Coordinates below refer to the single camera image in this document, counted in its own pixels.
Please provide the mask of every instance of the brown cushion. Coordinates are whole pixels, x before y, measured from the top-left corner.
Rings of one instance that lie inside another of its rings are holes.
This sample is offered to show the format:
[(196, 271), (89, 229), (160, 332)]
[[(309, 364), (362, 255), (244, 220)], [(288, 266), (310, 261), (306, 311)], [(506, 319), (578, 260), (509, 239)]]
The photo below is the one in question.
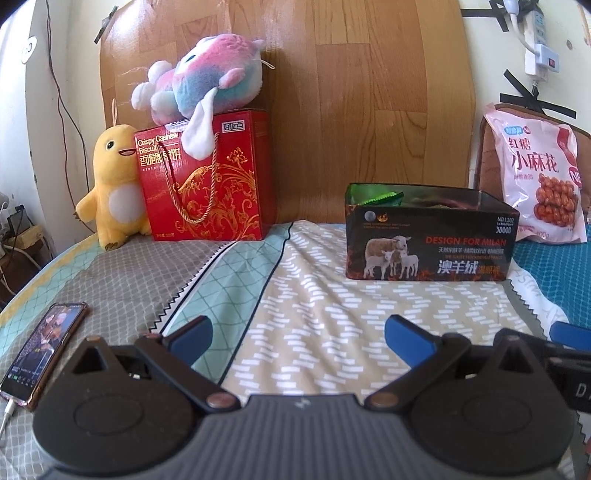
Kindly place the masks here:
[[(573, 129), (574, 136), (577, 138), (577, 166), (579, 167), (581, 183), (583, 184), (581, 205), (583, 206), (583, 212), (587, 215), (591, 204), (591, 135), (567, 122), (542, 115), (541, 113), (532, 112), (520, 106), (499, 103), (495, 107), (497, 110), (512, 113), (522, 118), (542, 119), (554, 125), (569, 125)], [(479, 190), (484, 190), (499, 199), (503, 198), (501, 166), (499, 165), (499, 157), (496, 154), (495, 136), (485, 118), (482, 119), (482, 123), (480, 124), (480, 150), (476, 163), (475, 185)]]

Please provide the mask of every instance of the sheep image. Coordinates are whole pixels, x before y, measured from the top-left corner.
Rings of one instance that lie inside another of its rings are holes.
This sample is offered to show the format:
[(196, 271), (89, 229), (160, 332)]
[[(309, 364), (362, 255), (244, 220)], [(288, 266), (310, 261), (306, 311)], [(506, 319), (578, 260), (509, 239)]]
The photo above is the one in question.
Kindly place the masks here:
[[(390, 267), (390, 274), (396, 275), (396, 266), (400, 263), (400, 253), (408, 253), (407, 240), (409, 236), (395, 236), (394, 238), (372, 238), (365, 245), (365, 269), (363, 277), (369, 278), (375, 267), (381, 270), (381, 279), (384, 280), (386, 268)], [(385, 252), (392, 252), (389, 260), (385, 258)]]
[(399, 280), (402, 280), (404, 270), (407, 271), (407, 279), (417, 276), (418, 257), (416, 255), (408, 255), (405, 252), (400, 252), (400, 263), (402, 264), (402, 271), (400, 272)]

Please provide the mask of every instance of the gold rope handle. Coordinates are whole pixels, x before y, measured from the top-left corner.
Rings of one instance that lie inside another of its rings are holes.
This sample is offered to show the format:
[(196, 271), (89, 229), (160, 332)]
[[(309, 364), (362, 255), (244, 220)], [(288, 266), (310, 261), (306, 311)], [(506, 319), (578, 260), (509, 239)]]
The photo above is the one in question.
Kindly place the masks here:
[[(216, 197), (216, 195), (215, 195), (215, 193), (216, 193), (215, 175), (217, 172), (217, 139), (218, 139), (219, 135), (220, 135), (219, 132), (216, 133), (215, 146), (213, 148), (213, 154), (212, 154), (212, 181), (211, 181), (211, 185), (209, 188), (209, 203), (207, 204), (207, 208), (205, 209), (205, 212), (203, 213), (203, 215), (201, 215), (201, 217), (199, 217), (197, 219), (191, 218), (187, 209), (181, 204), (181, 202), (178, 201), (178, 192), (176, 192), (176, 190), (173, 187), (173, 181), (171, 178), (171, 174), (168, 170), (168, 165), (163, 159), (164, 177), (166, 178), (166, 183), (168, 185), (168, 192), (170, 193), (170, 197), (172, 198), (172, 201), (174, 203), (174, 207), (177, 209), (180, 216), (183, 217), (183, 220), (185, 220), (187, 223), (190, 223), (192, 225), (199, 225), (200, 223), (203, 223), (203, 221), (209, 215), (209, 212), (211, 212), (211, 210), (213, 208), (213, 204), (215, 202), (215, 197)], [(166, 156), (166, 159), (170, 163), (170, 156), (168, 155), (168, 150), (166, 150), (166, 148), (164, 147), (164, 144), (162, 142), (158, 142), (158, 146), (164, 150), (164, 156)]]

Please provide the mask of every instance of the blue bedsheet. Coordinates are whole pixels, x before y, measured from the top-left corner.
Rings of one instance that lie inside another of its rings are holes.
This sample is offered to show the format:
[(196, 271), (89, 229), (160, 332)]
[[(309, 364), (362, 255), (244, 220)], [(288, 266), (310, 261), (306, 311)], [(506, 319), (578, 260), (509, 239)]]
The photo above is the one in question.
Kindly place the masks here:
[(518, 242), (513, 259), (531, 273), (549, 301), (563, 309), (569, 322), (591, 328), (591, 226), (589, 243), (544, 245)]

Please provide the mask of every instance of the teal diamond pattern fabric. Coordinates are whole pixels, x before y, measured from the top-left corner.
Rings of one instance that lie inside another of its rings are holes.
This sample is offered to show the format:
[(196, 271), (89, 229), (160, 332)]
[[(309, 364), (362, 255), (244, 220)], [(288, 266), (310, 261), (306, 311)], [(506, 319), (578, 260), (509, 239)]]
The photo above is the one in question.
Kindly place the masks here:
[[(591, 241), (591, 225), (587, 225)], [(513, 260), (531, 273), (541, 292), (563, 309), (569, 322), (591, 328), (591, 243), (545, 245), (521, 241)]]
[[(10, 321), (0, 327), (0, 356), (11, 345), (12, 341), (41, 313), (49, 307), (52, 299), (57, 295), (65, 283), (74, 278), (78, 272), (87, 268), (90, 263), (103, 250), (100, 248), (98, 240), (96, 244), (89, 249), (83, 250), (67, 264), (59, 266), (49, 280), (49, 282), (40, 285), (34, 291), (32, 296), (14, 313)], [(62, 255), (66, 255), (73, 246)]]
[(165, 331), (181, 328), (198, 315), (213, 324), (212, 345), (193, 365), (214, 382), (223, 376), (254, 315), (259, 299), (281, 259), (291, 224), (275, 225), (262, 242), (237, 242), (192, 291)]

